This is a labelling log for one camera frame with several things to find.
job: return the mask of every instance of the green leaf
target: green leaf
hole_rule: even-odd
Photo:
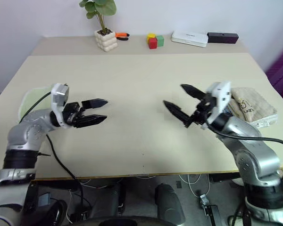
[[[86,5],[86,3],[88,2],[88,0],[83,0],[79,3],[80,7],[84,7]]]
[[[96,15],[96,14],[97,14],[97,12],[87,13],[87,14],[86,14],[86,17],[87,17],[87,19],[91,19],[91,18],[93,18],[94,15]]]
[[[96,10],[104,16],[112,16],[117,12],[117,6],[113,0],[107,0],[105,5],[95,3]]]
[[[89,1],[85,4],[85,9],[87,12],[89,13],[93,13],[96,11],[95,6],[94,6],[94,2]]]
[[[95,4],[103,6],[106,4],[107,0],[94,0]]]

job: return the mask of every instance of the towel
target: towel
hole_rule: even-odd
[[[277,110],[253,88],[232,88],[228,109],[257,128],[268,127],[278,120]]]
[[[27,112],[31,106],[34,105],[35,102],[37,102],[42,96],[44,96],[46,93],[50,92],[53,85],[48,87],[42,87],[42,88],[34,88],[26,92],[22,99],[22,103],[18,110],[18,118],[19,120],[23,117],[23,115]],[[51,99],[50,96],[42,100],[33,110],[40,110],[40,109],[47,109],[50,108]]]

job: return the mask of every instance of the potted plant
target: potted plant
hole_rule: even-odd
[[[96,17],[100,23],[102,29],[94,32],[98,47],[106,52],[116,48],[115,32],[108,29],[104,21],[104,16],[112,16],[117,11],[114,0],[82,0],[79,5],[85,7],[88,19]]]

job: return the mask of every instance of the white plant pot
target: white plant pot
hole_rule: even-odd
[[[115,32],[111,32],[110,34],[101,35],[98,31],[94,32],[95,40],[100,47],[105,52],[109,52],[117,47],[117,39],[115,37]]]

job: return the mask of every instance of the orange scissors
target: orange scissors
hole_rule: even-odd
[[[118,40],[122,40],[122,41],[127,41],[129,40],[129,37],[130,35],[128,33],[115,33],[115,37],[118,39]]]

